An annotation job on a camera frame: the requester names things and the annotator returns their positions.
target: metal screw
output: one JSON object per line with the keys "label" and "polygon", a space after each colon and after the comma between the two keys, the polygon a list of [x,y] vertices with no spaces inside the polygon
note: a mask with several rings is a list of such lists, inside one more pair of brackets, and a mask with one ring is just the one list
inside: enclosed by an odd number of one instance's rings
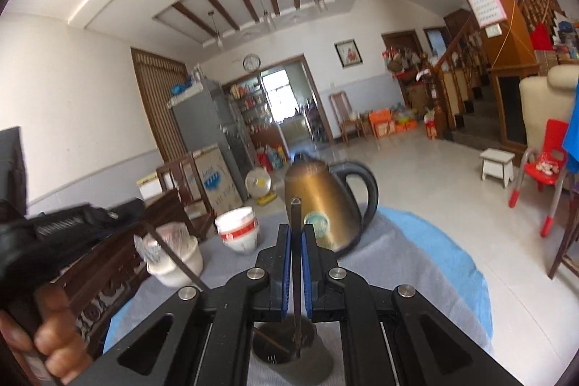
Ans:
{"label": "metal screw", "polygon": [[342,267],[334,267],[329,269],[329,278],[333,278],[335,280],[341,280],[342,278],[346,278],[346,270]]}
{"label": "metal screw", "polygon": [[398,287],[398,294],[403,298],[412,298],[416,294],[416,288],[412,285],[400,285]]}
{"label": "metal screw", "polygon": [[247,271],[247,278],[252,280],[259,280],[265,276],[265,270],[259,267],[250,268]]}
{"label": "metal screw", "polygon": [[197,290],[195,287],[183,287],[179,290],[179,298],[183,301],[192,300],[197,296]]}

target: window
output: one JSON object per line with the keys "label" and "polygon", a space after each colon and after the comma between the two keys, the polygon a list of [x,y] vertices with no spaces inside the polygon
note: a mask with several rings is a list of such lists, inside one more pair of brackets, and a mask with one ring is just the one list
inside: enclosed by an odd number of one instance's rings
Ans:
{"label": "window", "polygon": [[271,115],[279,123],[295,115],[297,102],[285,69],[262,77],[263,87],[271,104]]}
{"label": "window", "polygon": [[446,30],[442,28],[433,28],[424,29],[424,32],[428,37],[428,43],[432,49],[432,54],[440,58],[444,55],[448,46],[448,34]]}

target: tiled floor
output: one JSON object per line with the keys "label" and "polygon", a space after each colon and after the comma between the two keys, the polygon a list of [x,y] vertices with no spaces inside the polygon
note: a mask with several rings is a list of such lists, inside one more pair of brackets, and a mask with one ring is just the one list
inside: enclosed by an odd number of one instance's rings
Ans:
{"label": "tiled floor", "polygon": [[[539,228],[552,190],[528,182],[516,208],[507,206],[512,184],[481,181],[479,152],[421,131],[382,139],[352,140],[322,151],[327,161],[359,160],[374,172],[380,205],[412,211],[437,225],[473,257],[490,291],[494,356],[525,386],[552,386],[579,348],[579,279],[560,268],[546,276],[561,242],[568,197],[551,235]],[[359,200],[364,185],[353,180]],[[277,198],[258,213],[283,211]]]}

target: sofa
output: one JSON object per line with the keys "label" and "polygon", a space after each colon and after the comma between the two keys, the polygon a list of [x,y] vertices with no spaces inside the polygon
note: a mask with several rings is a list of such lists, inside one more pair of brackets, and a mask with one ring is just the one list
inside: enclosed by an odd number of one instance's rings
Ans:
{"label": "sofa", "polygon": [[528,147],[541,149],[549,118],[568,122],[575,105],[579,66],[555,66],[546,77],[526,77],[519,84]]}

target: red stripe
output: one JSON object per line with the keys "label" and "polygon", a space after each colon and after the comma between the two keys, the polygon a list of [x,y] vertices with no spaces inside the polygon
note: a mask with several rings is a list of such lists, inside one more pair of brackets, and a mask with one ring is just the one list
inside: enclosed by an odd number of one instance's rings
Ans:
{"label": "red stripe", "polygon": [[243,236],[244,234],[249,233],[256,227],[256,225],[257,220],[253,218],[253,220],[251,220],[251,222],[248,223],[247,226],[241,227],[233,231],[232,233],[220,234],[221,239],[223,239],[224,241],[231,241],[231,239],[235,239],[236,237]]}

